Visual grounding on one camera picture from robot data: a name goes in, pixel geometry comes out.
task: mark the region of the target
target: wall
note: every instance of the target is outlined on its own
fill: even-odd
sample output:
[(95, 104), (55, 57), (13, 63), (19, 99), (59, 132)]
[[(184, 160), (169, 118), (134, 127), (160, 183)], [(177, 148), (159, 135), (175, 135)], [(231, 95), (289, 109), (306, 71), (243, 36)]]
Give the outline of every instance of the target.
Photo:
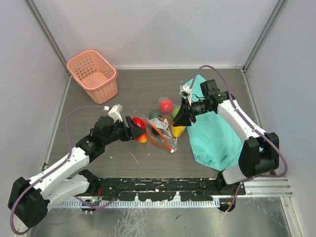
[(67, 73), (25, 3), (0, 2), (0, 229), (9, 237), (12, 184), (39, 170)]
[(66, 59), (115, 67), (243, 66), (277, 0), (35, 0)]
[(280, 136), (300, 223), (315, 236), (316, 1), (284, 7), (248, 71), (264, 127)]

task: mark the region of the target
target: turquoise towel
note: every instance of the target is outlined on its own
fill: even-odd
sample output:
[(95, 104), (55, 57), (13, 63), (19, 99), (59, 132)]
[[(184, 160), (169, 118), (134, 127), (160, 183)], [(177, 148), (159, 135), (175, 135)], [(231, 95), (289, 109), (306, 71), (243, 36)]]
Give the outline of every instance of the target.
[[(204, 81), (202, 76), (197, 76), (192, 94), (203, 97), (200, 83)], [(196, 118), (197, 121), (187, 127), (195, 160), (219, 171), (237, 164), (242, 144), (230, 125), (214, 112), (198, 115)]]

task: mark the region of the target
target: fabric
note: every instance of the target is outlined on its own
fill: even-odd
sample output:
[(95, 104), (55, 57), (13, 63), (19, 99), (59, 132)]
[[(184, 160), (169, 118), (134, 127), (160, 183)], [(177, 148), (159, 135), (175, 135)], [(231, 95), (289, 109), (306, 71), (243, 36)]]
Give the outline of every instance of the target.
[[(203, 97), (200, 83), (205, 79), (198, 75), (192, 88), (192, 94)], [(192, 80), (185, 83), (190, 86)], [(190, 144), (195, 160), (210, 168), (222, 171), (238, 163), (242, 144), (230, 127), (219, 115), (209, 112), (196, 116), (197, 121), (187, 127)]]

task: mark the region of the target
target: plastic basket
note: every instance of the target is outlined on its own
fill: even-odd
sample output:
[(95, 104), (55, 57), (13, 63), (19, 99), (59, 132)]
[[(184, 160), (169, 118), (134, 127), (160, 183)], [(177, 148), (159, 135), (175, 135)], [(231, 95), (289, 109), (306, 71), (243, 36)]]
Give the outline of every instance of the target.
[(97, 104), (105, 103), (118, 93), (118, 72), (95, 50), (87, 50), (71, 58), (67, 68)]

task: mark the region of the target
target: floor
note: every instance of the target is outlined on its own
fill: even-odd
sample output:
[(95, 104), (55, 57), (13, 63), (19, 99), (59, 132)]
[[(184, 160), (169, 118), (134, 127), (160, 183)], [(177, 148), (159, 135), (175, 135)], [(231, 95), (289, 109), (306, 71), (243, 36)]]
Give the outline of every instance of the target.
[(217, 208), (52, 209), (28, 237), (290, 237), (278, 197), (241, 198), (228, 215)]
[[(243, 76), (238, 69), (220, 70), (227, 78), (233, 95), (239, 105), (253, 119), (253, 113)], [(104, 105), (123, 105), (123, 116), (143, 117), (157, 103), (160, 97), (168, 97), (180, 104), (179, 86), (189, 81), (195, 70), (119, 70), (118, 94)], [(212, 70), (203, 70), (205, 79), (216, 79), (222, 91), (225, 85)], [(74, 109), (96, 104), (72, 80), (62, 111), (58, 130), (50, 154), (49, 165), (55, 163), (68, 152), (65, 133), (65, 119)], [(84, 111), (73, 115), (69, 121), (69, 131), (73, 145), (94, 126), (103, 111)], [(136, 141), (114, 142), (106, 147), (106, 151), (94, 162), (86, 166), (98, 177), (216, 177), (217, 171), (195, 162), (185, 132), (178, 140), (177, 153), (157, 147), (148, 141), (145, 144)]]

